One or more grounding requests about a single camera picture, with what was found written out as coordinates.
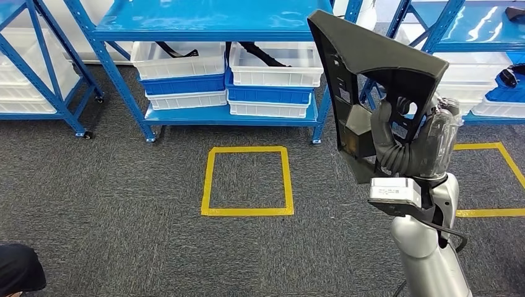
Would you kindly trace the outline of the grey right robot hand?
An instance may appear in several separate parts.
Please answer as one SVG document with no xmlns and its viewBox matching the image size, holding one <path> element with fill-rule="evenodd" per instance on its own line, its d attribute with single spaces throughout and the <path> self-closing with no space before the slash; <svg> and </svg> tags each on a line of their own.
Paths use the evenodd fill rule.
<svg viewBox="0 0 525 297">
<path fill-rule="evenodd" d="M 389 123 L 390 103 L 384 101 L 371 114 L 371 133 L 376 159 L 392 173 L 422 179 L 442 178 L 450 163 L 462 117 L 453 98 L 439 98 L 430 110 L 417 138 L 405 144 L 394 140 Z"/>
</svg>

